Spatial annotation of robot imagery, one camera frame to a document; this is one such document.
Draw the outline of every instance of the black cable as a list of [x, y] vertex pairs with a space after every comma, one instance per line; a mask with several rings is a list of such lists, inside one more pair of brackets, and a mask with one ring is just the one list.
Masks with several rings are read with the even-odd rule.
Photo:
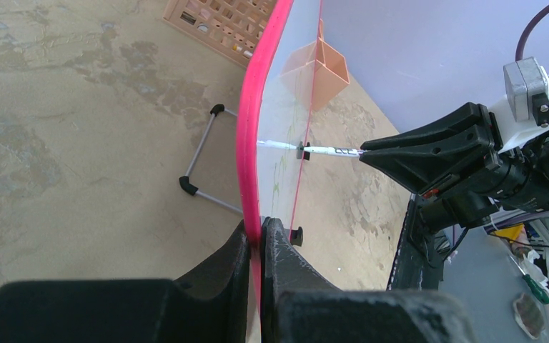
[[428, 256], [428, 245], [426, 245], [426, 239], [423, 239], [423, 241], [424, 241], [424, 250], [426, 251], [426, 263], [428, 263], [430, 268], [437, 269], [438, 267], [441, 267], [445, 263], [445, 260], [447, 260], [449, 258], [449, 256], [451, 256], [451, 254], [453, 254], [453, 252], [458, 248], [458, 246], [460, 246], [460, 243], [462, 243], [462, 240], [464, 240], [464, 237], [466, 237], [467, 233], [468, 233], [468, 229], [464, 229], [464, 231], [462, 231], [460, 236], [457, 238], [457, 242], [453, 245], [453, 248], [451, 248], [451, 250], [443, 257], [441, 263], [439, 263], [438, 266], [433, 266], [430, 263], [430, 258]]
[[532, 248], [549, 248], [549, 245], [546, 245], [546, 244], [527, 244], [527, 243], [515, 241], [514, 239], [510, 239], [508, 237], [498, 236], [496, 234], [493, 234], [493, 232], [488, 233], [488, 235], [497, 237], [497, 238], [505, 240], [505, 241], [508, 241], [508, 243], [517, 243], [517, 244], [525, 245], [527, 247], [532, 247]]
[[[512, 220], [516, 217], [520, 217], [520, 216], [524, 216], [524, 215], [525, 215], [525, 213], [517, 214], [516, 216], [510, 217], [510, 218], [507, 218], [507, 219], [504, 219], [504, 220], [500, 220], [500, 222], [506, 222], [506, 221]], [[495, 232], [497, 230], [504, 230], [504, 229], [507, 229], [509, 227], [514, 227], [515, 225], [519, 225], [521, 223], [529, 224], [531, 222], [535, 222], [536, 220], [541, 220], [541, 219], [549, 219], [549, 216], [537, 217], [537, 218], [533, 218], [533, 219], [525, 219], [525, 220], [521, 220], [520, 222], [515, 222], [515, 223], [512, 223], [512, 224], [505, 224], [505, 225], [500, 225], [500, 226], [498, 226], [497, 224], [493, 224], [493, 220], [492, 220], [492, 223], [489, 224], [489, 225], [483, 226], [483, 229], [485, 229], [485, 232], [487, 232], [487, 233], [489, 233], [489, 231], [487, 231], [489, 229], [493, 229], [493, 232]]]
[[544, 132], [543, 134], [541, 134], [540, 136], [538, 136], [538, 138], [535, 139], [535, 141], [533, 141], [533, 151], [535, 153], [538, 153], [540, 152], [540, 150], [542, 149], [543, 145], [544, 145], [544, 142], [546, 141], [546, 139], [549, 137], [549, 130]]
[[529, 34], [531, 31], [533, 31], [533, 28], [535, 28], [535, 25], [538, 25], [540, 20], [542, 20], [546, 14], [549, 14], [549, 4], [548, 6], [544, 7], [542, 11], [539, 11], [538, 14], [536, 14], [529, 24], [525, 27], [523, 30], [523, 33], [521, 34], [521, 37], [519, 38], [519, 42], [517, 44], [517, 51], [515, 52], [515, 60], [520, 61], [523, 59], [523, 50], [525, 50], [525, 43], [527, 43], [527, 38], [529, 37]]
[[449, 249], [451, 249], [451, 247], [449, 245], [449, 239], [447, 239], [447, 240], [442, 240], [439, 243], [439, 245], [437, 245], [437, 248], [435, 250], [439, 253], [443, 253], [443, 252], [448, 252]]

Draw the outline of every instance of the metal rod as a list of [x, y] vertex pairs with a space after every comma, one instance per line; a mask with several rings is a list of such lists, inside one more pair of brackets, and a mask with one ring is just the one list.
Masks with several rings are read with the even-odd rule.
[[209, 130], [212, 129], [212, 124], [214, 123], [215, 117], [216, 117], [215, 114], [212, 114], [212, 116], [209, 118], [209, 122], [207, 123], [207, 128], [205, 129], [205, 132], [203, 132], [203, 137], [201, 137], [201, 142], [199, 142], [199, 146], [197, 147], [197, 150], [194, 152], [194, 156], [192, 157], [192, 160], [190, 161], [190, 165], [186, 170], [186, 174], [185, 174], [186, 177], [190, 176], [190, 173], [192, 172], [194, 165], [197, 163], [197, 159], [199, 158], [199, 154], [203, 149], [203, 145], [205, 144], [205, 140], [207, 139]]
[[241, 209], [239, 209], [238, 207], [234, 207], [231, 204], [228, 204], [227, 202], [223, 202], [222, 200], [220, 200], [218, 198], [214, 198], [209, 194], [205, 194], [201, 191], [197, 191], [197, 193], [195, 193], [195, 194], [198, 195], [198, 196], [204, 197], [207, 200], [211, 200], [211, 201], [215, 202], [216, 204], [222, 205], [222, 206], [226, 207], [227, 209], [235, 211], [238, 214], [243, 214], [243, 211], [241, 211]]
[[233, 116], [239, 116], [239, 114], [237, 114], [236, 112], [233, 112], [229, 109], [225, 109], [224, 112], [228, 112], [228, 114], [232, 114]]

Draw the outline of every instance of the green screwdriver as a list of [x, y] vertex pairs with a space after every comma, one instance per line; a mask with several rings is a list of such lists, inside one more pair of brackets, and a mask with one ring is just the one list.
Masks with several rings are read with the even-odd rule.
[[515, 264], [517, 265], [521, 273], [523, 273], [523, 280], [527, 282], [527, 286], [529, 287], [529, 289], [531, 289], [531, 294], [533, 294], [533, 296], [537, 300], [539, 300], [542, 304], [548, 305], [549, 297], [546, 291], [542, 289], [542, 287], [540, 287], [540, 285], [537, 282], [535, 282], [535, 280], [529, 274], [525, 273], [523, 268], [520, 267], [520, 265], [516, 262], [516, 260], [513, 258], [512, 255], [508, 254], [508, 257], [510, 257], [510, 259], [512, 259], [512, 261], [515, 262]]

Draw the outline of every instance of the black clamp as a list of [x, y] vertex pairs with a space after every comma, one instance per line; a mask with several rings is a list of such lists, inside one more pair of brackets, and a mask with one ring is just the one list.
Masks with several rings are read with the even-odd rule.
[[545, 93], [531, 97], [531, 111], [538, 126], [547, 127], [549, 125], [549, 100]]
[[300, 144], [298, 144], [298, 146], [297, 146], [297, 156], [296, 156], [296, 158], [297, 159], [304, 159], [305, 161], [310, 161], [310, 153], [304, 151], [304, 148], [307, 148], [309, 146], [310, 146], [309, 141], [306, 142], [306, 145], [304, 145], [302, 142], [300, 142]]
[[290, 243], [296, 247], [301, 247], [304, 242], [304, 229], [302, 227], [297, 227], [297, 230], [292, 229], [292, 234], [290, 238]]

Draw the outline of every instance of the white marker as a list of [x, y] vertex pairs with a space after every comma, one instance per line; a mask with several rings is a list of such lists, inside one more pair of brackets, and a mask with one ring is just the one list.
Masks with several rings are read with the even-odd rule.
[[[286, 150], [302, 149], [292, 144], [281, 143], [280, 141], [257, 141], [257, 145], [267, 147], [267, 148], [277, 148], [277, 149], [286, 149]], [[309, 152], [311, 154], [323, 154], [323, 155], [344, 156], [344, 157], [359, 157], [365, 152], [364, 150], [357, 150], [352, 148], [336, 148], [334, 146], [305, 146], [303, 150], [304, 152]]]

